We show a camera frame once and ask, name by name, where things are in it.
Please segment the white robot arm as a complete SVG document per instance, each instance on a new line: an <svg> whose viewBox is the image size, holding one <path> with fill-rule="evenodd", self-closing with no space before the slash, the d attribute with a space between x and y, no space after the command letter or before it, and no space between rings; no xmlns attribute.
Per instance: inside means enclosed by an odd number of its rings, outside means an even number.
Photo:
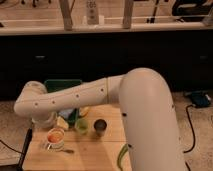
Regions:
<svg viewBox="0 0 213 171"><path fill-rule="evenodd" d="M171 91L153 69L136 68L53 93L29 81L14 111L45 125L56 111L115 103L123 115L133 171L186 171Z"/></svg>

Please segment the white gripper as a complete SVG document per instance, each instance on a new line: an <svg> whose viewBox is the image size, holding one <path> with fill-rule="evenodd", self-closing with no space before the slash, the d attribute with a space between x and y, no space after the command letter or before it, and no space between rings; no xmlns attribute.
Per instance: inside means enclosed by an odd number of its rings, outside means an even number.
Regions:
<svg viewBox="0 0 213 171"><path fill-rule="evenodd" d="M50 128L55 125L56 120L57 114L55 112L52 112L47 119L32 119L32 122L39 128Z"/></svg>

